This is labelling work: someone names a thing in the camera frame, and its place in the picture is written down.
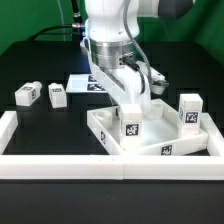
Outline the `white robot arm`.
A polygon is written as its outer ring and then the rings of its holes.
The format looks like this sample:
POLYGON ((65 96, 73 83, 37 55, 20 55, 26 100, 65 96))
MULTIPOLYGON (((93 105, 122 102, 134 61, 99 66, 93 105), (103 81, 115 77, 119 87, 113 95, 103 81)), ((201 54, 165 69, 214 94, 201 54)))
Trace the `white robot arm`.
POLYGON ((151 90, 168 83, 153 77, 149 60, 137 43, 139 17, 178 19, 196 0, 85 0, 85 48, 93 77, 122 106, 151 111, 151 90))

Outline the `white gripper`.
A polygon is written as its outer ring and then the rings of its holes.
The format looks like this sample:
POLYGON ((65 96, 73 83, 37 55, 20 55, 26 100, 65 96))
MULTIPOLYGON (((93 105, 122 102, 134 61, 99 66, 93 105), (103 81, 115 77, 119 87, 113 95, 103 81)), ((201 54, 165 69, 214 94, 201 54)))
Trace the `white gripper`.
POLYGON ((165 77, 136 59, 130 41, 98 42, 84 38, 93 77, 119 105, 138 104, 144 115, 151 111, 151 93, 162 94, 165 77))

